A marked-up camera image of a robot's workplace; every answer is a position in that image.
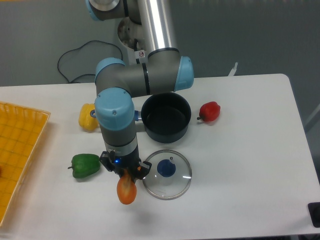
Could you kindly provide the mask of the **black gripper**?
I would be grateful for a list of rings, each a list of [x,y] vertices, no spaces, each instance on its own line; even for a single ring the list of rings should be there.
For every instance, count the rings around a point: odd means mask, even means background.
[[[124,170],[127,170],[133,181],[145,178],[152,167],[148,161],[142,161],[139,156],[139,149],[127,155],[116,155],[115,151],[103,151],[99,157],[100,163],[109,172],[114,172],[121,177]]]

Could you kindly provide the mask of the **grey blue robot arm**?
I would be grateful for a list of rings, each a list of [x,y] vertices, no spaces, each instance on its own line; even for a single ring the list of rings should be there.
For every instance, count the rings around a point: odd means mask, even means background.
[[[193,65],[177,48],[169,1],[88,0],[86,6],[96,21],[127,17],[142,28],[145,62],[126,65],[109,57],[95,70],[95,116],[106,147],[102,163],[135,182],[149,173],[151,164],[139,157],[133,98],[190,88]]]

